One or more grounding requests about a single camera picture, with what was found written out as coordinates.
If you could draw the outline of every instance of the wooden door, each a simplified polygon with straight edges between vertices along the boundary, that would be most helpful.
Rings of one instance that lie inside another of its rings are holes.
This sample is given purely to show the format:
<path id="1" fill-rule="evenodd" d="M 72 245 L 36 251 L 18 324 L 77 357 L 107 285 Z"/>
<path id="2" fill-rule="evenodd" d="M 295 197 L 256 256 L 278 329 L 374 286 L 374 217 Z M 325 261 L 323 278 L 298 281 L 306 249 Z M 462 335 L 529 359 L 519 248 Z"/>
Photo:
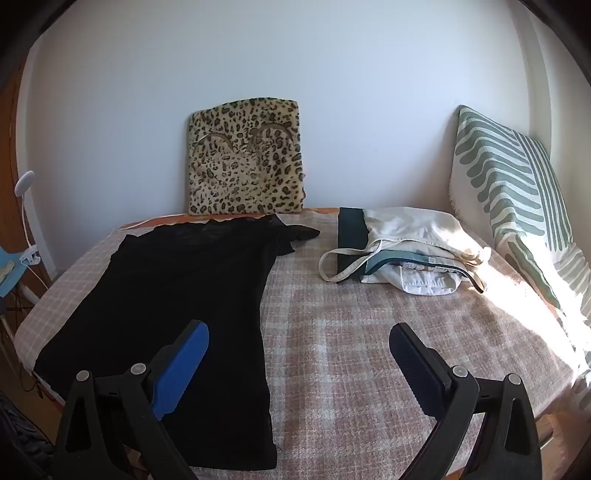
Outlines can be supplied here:
<path id="1" fill-rule="evenodd" d="M 0 92 L 0 247 L 9 253 L 22 252 L 27 249 L 27 240 L 21 222 L 21 199 L 14 196 L 14 186 L 18 180 L 15 130 L 23 68 L 24 62 L 12 75 L 6 88 Z M 28 225 L 27 229 L 29 239 L 33 243 L 33 236 Z M 32 268 L 49 286 L 50 279 L 43 263 Z M 45 293 L 43 284 L 28 270 L 23 275 L 21 282 L 38 297 Z"/>

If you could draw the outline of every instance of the white clip lamp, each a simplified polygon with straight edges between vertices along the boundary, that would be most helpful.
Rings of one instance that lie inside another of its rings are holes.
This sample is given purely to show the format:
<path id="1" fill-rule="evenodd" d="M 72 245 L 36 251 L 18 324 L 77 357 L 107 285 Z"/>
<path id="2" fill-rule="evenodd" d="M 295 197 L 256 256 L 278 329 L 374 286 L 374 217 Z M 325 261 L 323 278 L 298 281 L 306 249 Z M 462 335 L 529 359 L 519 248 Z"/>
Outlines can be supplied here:
<path id="1" fill-rule="evenodd" d="M 21 263 L 24 265 L 37 265 L 41 262 L 41 257 L 37 252 L 37 246 L 31 245 L 29 235 L 27 234 L 27 226 L 25 224 L 25 193 L 35 180 L 35 172 L 28 170 L 21 175 L 17 184 L 14 186 L 14 195 L 21 198 L 21 220 L 22 229 L 25 230 L 25 239 L 27 240 L 28 248 L 21 255 Z"/>

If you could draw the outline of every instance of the metal bolt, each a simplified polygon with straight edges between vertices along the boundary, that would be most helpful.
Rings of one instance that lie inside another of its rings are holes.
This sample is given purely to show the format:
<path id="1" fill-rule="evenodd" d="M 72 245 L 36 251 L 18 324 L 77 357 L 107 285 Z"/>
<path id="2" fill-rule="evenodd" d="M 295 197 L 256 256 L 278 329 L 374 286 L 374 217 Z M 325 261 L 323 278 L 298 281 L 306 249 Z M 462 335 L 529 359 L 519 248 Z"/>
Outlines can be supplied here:
<path id="1" fill-rule="evenodd" d="M 90 376 L 90 374 L 88 373 L 88 370 L 80 370 L 77 374 L 76 374 L 76 379 L 78 380 L 78 382 L 83 382 L 84 380 L 86 380 L 88 377 Z"/>
<path id="2" fill-rule="evenodd" d="M 135 364 L 131 367 L 131 373 L 134 375 L 141 375 L 146 371 L 146 366 L 144 364 Z"/>
<path id="3" fill-rule="evenodd" d="M 453 367 L 452 373 L 456 377 L 460 378 L 466 378 L 468 376 L 468 370 L 466 370 L 464 367 L 461 367 L 460 365 L 456 365 L 455 367 Z"/>
<path id="4" fill-rule="evenodd" d="M 521 385 L 521 377 L 517 374 L 509 374 L 509 381 L 514 385 Z"/>

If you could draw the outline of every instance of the bed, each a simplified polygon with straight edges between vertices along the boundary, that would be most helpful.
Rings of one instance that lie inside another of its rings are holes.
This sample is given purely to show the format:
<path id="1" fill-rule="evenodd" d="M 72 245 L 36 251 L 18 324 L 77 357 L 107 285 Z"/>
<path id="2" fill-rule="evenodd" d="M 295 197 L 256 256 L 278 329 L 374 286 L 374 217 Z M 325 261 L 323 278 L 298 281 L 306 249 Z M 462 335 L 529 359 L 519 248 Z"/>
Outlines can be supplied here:
<path id="1" fill-rule="evenodd" d="M 520 375 L 536 416 L 572 385 L 576 360 L 564 332 L 497 253 L 481 271 L 489 287 L 484 294 L 465 284 L 441 297 L 353 280 L 332 284 L 320 278 L 317 267 L 320 256 L 337 245 L 337 210 L 278 216 L 321 232 L 277 258 L 261 303 L 278 465 L 263 472 L 196 469 L 205 478 L 399 477 L 434 423 L 422 414 L 389 352 L 389 331 L 397 322 L 407 322 L 449 364 L 463 365 L 474 376 Z M 16 333 L 15 348 L 26 369 L 35 371 L 40 351 L 98 282 L 125 235 L 187 221 L 195 217 L 118 229 L 82 256 Z M 328 269 L 336 271 L 333 261 Z M 465 465 L 478 427 L 474 419 L 451 471 Z"/>

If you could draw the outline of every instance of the leopard print board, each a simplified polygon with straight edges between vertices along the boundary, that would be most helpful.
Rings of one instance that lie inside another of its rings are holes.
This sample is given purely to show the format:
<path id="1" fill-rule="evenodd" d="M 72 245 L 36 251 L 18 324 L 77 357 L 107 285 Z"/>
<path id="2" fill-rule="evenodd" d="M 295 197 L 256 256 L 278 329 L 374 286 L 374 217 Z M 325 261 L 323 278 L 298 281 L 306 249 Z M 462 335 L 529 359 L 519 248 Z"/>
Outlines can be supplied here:
<path id="1" fill-rule="evenodd" d="M 251 98 L 189 118 L 189 214 L 299 212 L 297 102 Z"/>

